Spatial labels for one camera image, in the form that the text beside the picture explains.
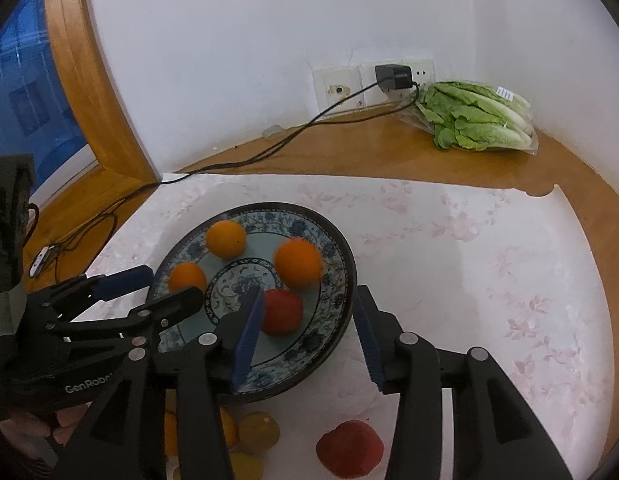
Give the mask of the person left hand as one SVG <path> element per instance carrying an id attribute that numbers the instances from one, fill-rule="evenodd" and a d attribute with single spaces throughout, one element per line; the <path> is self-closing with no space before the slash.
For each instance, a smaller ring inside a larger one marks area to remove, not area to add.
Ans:
<path id="1" fill-rule="evenodd" d="M 13 412 L 0 422 L 0 431 L 13 447 L 27 458 L 44 460 L 50 464 L 52 445 L 48 439 L 65 446 L 89 407 L 90 402 L 56 411 L 52 418 L 56 423 L 55 429 L 32 414 Z"/>

